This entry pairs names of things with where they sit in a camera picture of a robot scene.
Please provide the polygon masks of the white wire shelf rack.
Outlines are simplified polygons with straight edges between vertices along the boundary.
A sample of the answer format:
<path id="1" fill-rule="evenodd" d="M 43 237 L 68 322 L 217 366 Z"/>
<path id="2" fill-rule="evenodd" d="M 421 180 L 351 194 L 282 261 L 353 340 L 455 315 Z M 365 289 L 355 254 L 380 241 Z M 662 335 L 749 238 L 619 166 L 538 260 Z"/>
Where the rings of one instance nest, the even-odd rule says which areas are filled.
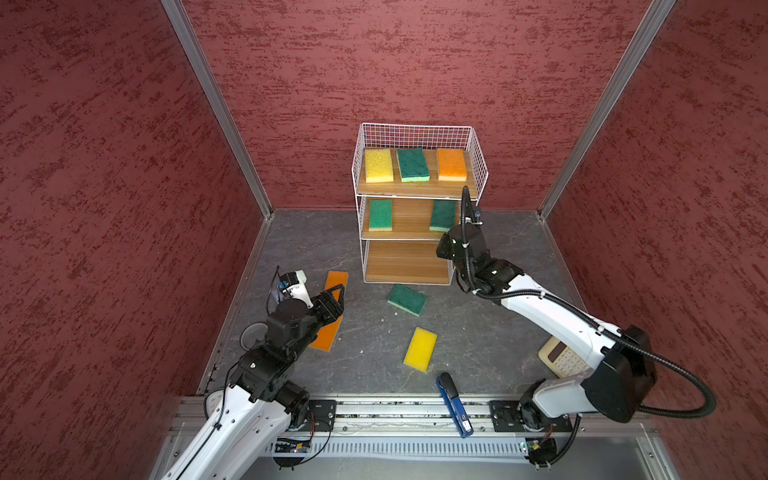
<path id="1" fill-rule="evenodd" d="M 429 179 L 407 181 L 398 154 L 420 150 Z M 463 181 L 440 174 L 439 152 L 456 151 Z M 431 225 L 436 201 L 461 200 L 462 189 L 478 203 L 488 169 L 471 126 L 366 122 L 359 126 L 351 167 L 363 281 L 370 284 L 447 286 L 453 264 L 436 255 L 443 233 Z"/>

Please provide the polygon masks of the bright green sponge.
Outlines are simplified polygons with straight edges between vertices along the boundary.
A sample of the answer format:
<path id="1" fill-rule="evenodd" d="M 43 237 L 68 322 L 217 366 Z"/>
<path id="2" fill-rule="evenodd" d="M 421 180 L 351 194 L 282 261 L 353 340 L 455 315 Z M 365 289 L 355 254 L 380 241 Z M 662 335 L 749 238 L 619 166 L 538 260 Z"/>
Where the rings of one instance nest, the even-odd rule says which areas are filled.
<path id="1" fill-rule="evenodd" d="M 369 202 L 369 225 L 371 232 L 391 232 L 393 229 L 393 203 L 390 199 Z"/>

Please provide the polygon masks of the yellow sponge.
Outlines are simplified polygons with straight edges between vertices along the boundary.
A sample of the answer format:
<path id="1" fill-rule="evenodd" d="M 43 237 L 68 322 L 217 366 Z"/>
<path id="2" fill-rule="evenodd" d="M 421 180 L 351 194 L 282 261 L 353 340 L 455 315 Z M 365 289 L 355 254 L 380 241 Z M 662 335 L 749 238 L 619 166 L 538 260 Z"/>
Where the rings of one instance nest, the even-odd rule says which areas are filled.
<path id="1" fill-rule="evenodd" d="M 364 153 L 364 162 L 367 184 L 394 181 L 392 156 L 389 149 L 367 149 Z"/>
<path id="2" fill-rule="evenodd" d="M 403 364 L 426 373 L 438 340 L 438 336 L 428 330 L 417 327 L 414 330 Z"/>

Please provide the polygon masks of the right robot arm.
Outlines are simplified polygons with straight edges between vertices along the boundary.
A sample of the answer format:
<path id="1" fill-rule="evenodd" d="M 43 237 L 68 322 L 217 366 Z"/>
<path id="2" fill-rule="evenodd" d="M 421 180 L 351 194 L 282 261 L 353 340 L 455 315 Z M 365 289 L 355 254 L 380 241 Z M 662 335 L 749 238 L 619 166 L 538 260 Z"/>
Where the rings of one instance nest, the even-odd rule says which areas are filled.
<path id="1" fill-rule="evenodd" d="M 636 413 L 696 419 L 715 411 L 711 388 L 682 366 L 653 353 L 646 332 L 601 321 L 554 295 L 518 266 L 493 257 L 478 226 L 452 227 L 443 234 L 436 254 L 453 262 L 469 293 L 523 316 L 586 363 L 586 371 L 541 381 L 524 394 L 520 409 L 532 428 L 564 414 L 600 413 L 627 423 Z M 690 382 L 702 394 L 702 405 L 684 410 L 645 405 L 659 366 Z"/>

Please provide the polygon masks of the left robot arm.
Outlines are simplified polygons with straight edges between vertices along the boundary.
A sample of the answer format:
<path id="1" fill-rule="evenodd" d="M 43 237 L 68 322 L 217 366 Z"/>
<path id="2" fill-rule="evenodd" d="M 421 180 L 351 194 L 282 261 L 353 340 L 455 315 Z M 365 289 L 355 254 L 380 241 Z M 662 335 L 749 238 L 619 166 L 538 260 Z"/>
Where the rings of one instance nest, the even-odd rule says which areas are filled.
<path id="1" fill-rule="evenodd" d="M 239 479 L 283 432 L 305 422 L 310 394 L 290 376 L 319 331 L 343 315 L 345 286 L 311 298 L 299 295 L 305 291 L 293 287 L 269 313 L 264 338 L 230 368 L 219 403 L 165 479 Z"/>

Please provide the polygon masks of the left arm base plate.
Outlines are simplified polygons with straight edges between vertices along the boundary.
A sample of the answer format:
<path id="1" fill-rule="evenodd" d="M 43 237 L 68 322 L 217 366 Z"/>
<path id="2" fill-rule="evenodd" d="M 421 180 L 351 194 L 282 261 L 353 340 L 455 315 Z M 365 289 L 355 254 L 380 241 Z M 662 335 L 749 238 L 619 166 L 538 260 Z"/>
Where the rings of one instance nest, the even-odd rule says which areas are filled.
<path id="1" fill-rule="evenodd" d="M 329 399 L 310 399 L 304 423 L 299 432 L 332 432 L 335 423 L 338 402 Z"/>

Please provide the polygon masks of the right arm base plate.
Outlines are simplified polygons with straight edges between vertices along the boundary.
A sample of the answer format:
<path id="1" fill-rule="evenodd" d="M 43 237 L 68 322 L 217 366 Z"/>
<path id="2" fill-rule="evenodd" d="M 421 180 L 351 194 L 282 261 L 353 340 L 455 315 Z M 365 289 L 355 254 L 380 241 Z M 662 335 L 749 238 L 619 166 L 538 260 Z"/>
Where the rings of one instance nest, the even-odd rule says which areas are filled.
<path id="1" fill-rule="evenodd" d="M 516 400 L 491 400 L 488 403 L 490 419 L 496 433 L 570 433 L 573 426 L 567 415 L 556 419 L 544 419 L 539 427 L 524 423 L 523 415 Z"/>

